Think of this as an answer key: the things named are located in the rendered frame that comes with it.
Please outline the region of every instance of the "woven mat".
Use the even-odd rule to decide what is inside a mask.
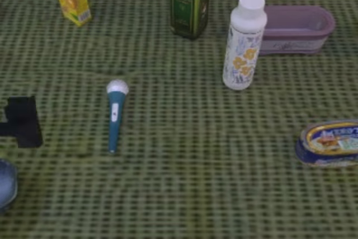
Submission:
[[[0,238],[357,238],[358,170],[304,167],[309,123],[358,118],[358,1],[318,4],[337,30],[318,55],[260,57],[253,85],[222,83],[236,1],[211,3],[192,42],[164,1],[92,2],[77,28],[57,1],[0,1],[0,106],[36,95],[45,144],[19,169]],[[107,154],[106,85],[130,86],[119,153]]]

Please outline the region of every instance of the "white bottle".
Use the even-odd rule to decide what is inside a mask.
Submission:
[[[231,13],[223,81],[233,90],[250,86],[267,24],[265,0],[239,0]]]

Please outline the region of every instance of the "barcode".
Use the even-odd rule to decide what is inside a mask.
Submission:
[[[78,16],[78,20],[80,22],[83,22],[87,19],[89,19],[91,17],[91,13],[89,10],[85,11],[84,13],[82,13],[81,15]]]

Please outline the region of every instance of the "blue object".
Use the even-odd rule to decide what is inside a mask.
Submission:
[[[311,166],[358,164],[358,121],[329,121],[308,126],[296,144],[297,158]]]
[[[121,80],[111,81],[107,86],[107,94],[110,101],[110,135],[108,148],[110,153],[117,151],[122,110],[128,92],[128,85]]]
[[[17,170],[14,165],[0,159],[0,213],[17,195]]]

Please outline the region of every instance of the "olive oil tin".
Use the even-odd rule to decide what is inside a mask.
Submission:
[[[174,34],[195,39],[208,24],[209,0],[170,0]]]
[[[358,120],[313,124],[302,131],[296,155],[303,163],[318,167],[358,164]]]

